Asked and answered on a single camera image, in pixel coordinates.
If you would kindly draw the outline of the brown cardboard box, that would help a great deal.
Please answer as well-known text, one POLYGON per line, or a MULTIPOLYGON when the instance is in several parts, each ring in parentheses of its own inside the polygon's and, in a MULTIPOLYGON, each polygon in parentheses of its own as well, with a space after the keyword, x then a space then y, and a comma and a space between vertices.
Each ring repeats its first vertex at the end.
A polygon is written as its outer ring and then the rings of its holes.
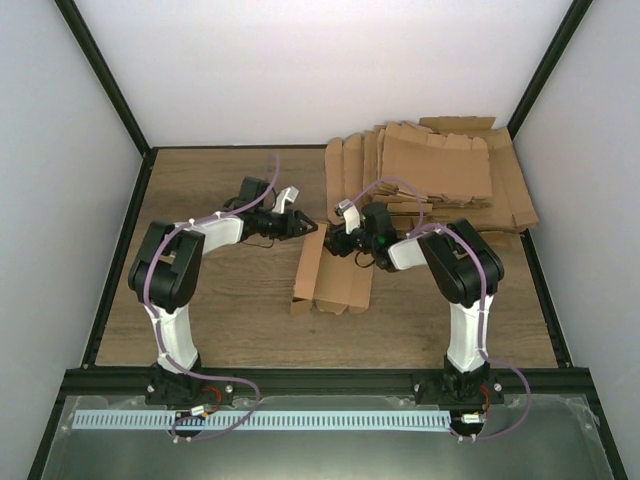
POLYGON ((294 281, 290 313, 309 313, 313 306, 321 312, 341 315, 363 313, 370 305, 373 267, 364 267, 369 260, 333 256, 324 246, 328 225, 304 236, 302 251, 294 281))

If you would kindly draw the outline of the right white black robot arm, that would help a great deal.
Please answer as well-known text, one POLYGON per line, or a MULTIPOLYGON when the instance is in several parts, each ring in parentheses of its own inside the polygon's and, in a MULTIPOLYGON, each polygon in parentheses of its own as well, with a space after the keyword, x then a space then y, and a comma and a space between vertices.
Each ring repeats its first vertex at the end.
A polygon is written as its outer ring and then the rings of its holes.
POLYGON ((450 306, 450 341, 444 357, 443 390, 458 403, 472 399, 488 379, 489 310, 504 278, 504 266, 468 220, 428 224, 401 237, 382 202, 359 209, 350 200, 335 207, 342 219, 329 227, 325 248, 334 256, 365 254, 381 270, 396 273, 427 266, 450 306))

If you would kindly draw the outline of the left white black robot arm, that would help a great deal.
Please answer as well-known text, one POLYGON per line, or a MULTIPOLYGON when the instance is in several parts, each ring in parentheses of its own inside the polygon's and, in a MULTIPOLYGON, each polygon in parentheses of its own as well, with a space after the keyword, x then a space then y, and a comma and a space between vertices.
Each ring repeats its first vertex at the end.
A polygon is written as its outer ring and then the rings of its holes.
POLYGON ((168 388, 181 403, 194 403, 204 392, 205 381, 194 372, 200 356, 189 318, 203 256, 254 235, 286 241, 318 230, 316 222, 291 207, 299 195, 293 186, 276 193, 274 204, 267 206, 273 188, 273 182, 246 177, 221 210, 185 222, 154 220, 143 237, 128 286, 152 322, 157 364, 173 374, 168 388))

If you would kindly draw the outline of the stack of flat cardboard blanks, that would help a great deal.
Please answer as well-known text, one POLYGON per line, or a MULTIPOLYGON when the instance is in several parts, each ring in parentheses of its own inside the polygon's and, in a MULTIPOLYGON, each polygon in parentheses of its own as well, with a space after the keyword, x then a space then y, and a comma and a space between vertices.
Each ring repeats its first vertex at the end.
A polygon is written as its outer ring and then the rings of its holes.
POLYGON ((480 231, 535 227, 535 211, 508 128, 491 117, 389 121, 325 148, 326 214, 344 199, 382 201, 408 231, 468 219, 480 231))

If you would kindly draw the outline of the clear plastic sheet cover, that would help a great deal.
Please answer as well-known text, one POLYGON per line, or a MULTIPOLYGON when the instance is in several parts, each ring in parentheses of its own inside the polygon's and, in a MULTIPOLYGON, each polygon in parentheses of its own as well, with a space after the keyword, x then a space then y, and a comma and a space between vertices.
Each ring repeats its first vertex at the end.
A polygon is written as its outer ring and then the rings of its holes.
MULTIPOLYGON (((610 479, 583 396, 511 395, 475 442, 444 432, 74 430, 80 410, 181 411, 141 398, 67 399, 33 479, 610 479)), ((401 397, 273 397, 258 411, 441 411, 401 397)))

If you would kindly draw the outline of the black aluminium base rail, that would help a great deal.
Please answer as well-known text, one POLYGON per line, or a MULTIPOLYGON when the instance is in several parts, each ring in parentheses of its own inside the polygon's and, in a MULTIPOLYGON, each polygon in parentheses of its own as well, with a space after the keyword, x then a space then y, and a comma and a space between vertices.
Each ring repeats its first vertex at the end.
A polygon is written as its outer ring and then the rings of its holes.
MULTIPOLYGON (((240 379, 255 383, 264 397, 294 395, 427 395, 445 392, 439 369, 302 369, 302 368, 205 368, 202 373, 215 376, 222 391, 234 385, 236 396, 252 396, 251 387, 240 379)), ((507 369, 493 368, 488 389, 496 383, 502 394, 525 391, 527 381, 533 394, 562 394, 595 389, 587 368, 524 369, 518 376, 507 369)), ((62 395, 144 395, 151 383, 151 367, 78 368, 66 371, 60 387, 62 395)))

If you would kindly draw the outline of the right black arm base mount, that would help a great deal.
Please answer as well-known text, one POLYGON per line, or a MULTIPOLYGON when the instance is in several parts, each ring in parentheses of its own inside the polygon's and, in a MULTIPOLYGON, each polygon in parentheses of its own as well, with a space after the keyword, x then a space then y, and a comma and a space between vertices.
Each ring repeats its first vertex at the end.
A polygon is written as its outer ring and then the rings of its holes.
POLYGON ((480 407, 504 403, 504 395, 494 388, 498 377, 491 371, 458 374, 444 370, 420 370, 411 375, 414 399, 420 405, 441 408, 480 407))

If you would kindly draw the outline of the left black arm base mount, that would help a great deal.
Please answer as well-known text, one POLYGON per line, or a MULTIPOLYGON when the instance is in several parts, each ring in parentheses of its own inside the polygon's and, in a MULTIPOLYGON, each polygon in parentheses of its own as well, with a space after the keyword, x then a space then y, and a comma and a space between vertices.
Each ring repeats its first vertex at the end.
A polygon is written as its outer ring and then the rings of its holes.
POLYGON ((193 407, 201 404, 230 405, 233 394, 226 391, 226 384, 207 382, 188 376, 157 378, 150 383, 152 391, 145 396, 147 405, 167 407, 193 407))

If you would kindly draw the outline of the black frame post left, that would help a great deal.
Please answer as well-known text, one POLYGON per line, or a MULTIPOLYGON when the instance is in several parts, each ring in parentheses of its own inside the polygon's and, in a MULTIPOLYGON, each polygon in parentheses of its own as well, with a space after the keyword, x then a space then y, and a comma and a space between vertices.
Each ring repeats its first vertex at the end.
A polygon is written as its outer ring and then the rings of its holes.
POLYGON ((151 147, 76 2, 55 0, 54 3, 137 151, 142 157, 148 156, 151 147))

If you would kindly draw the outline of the black frame post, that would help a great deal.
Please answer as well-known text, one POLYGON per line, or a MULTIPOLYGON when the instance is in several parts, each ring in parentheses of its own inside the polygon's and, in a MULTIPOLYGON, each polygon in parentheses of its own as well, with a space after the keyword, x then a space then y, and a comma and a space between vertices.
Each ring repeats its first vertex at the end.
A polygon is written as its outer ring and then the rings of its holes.
POLYGON ((142 157, 148 156, 151 147, 76 2, 55 0, 54 3, 137 151, 142 157))
POLYGON ((517 137, 592 3, 592 0, 573 0, 570 3, 507 123, 512 140, 517 137))

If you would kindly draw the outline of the black frame post right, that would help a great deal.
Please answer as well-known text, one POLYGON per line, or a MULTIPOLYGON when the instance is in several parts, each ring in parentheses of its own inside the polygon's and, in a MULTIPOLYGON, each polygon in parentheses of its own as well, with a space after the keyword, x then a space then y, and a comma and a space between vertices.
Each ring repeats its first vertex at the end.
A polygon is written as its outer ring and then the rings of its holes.
POLYGON ((592 3, 592 0, 573 0, 570 3, 507 123, 512 140, 517 137, 592 3))

